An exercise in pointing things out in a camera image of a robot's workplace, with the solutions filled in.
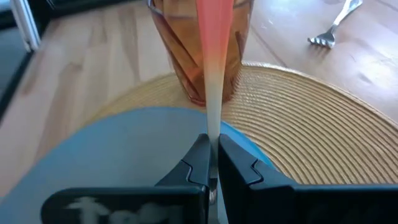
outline wooden table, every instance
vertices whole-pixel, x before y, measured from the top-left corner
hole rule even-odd
[[[309,46],[344,0],[257,0],[245,60],[336,85],[398,122],[398,1],[364,0],[333,50]],[[0,127],[0,195],[90,116],[172,64],[143,1],[52,21]]]

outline silver fork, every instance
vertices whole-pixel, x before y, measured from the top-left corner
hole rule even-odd
[[[337,27],[340,25],[348,15],[350,15],[355,9],[357,9],[360,5],[362,5],[363,0],[347,0],[344,3],[343,10],[338,14],[337,18],[328,29],[328,31],[324,34],[320,34],[314,38],[308,38],[307,40],[311,44],[319,45],[322,47],[332,48],[335,45],[335,31]]]

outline blue plate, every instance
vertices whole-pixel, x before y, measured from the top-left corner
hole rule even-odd
[[[40,208],[53,193],[70,187],[151,186],[185,155],[206,116],[183,108],[143,108],[91,124],[47,154],[0,205],[0,223],[40,224]],[[241,147],[272,166],[242,133],[221,124]]]

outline round placemat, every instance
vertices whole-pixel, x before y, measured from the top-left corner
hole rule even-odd
[[[174,73],[106,105],[91,123],[146,106],[195,108]],[[303,184],[398,182],[398,129],[348,93],[305,74],[245,63],[223,120],[255,142],[275,166]]]

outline beige placemat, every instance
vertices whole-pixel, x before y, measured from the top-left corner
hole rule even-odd
[[[88,123],[145,106],[204,111],[175,74],[134,88]],[[223,120],[252,139],[285,174],[305,184],[398,182],[398,129],[361,100],[306,75],[246,63]]]

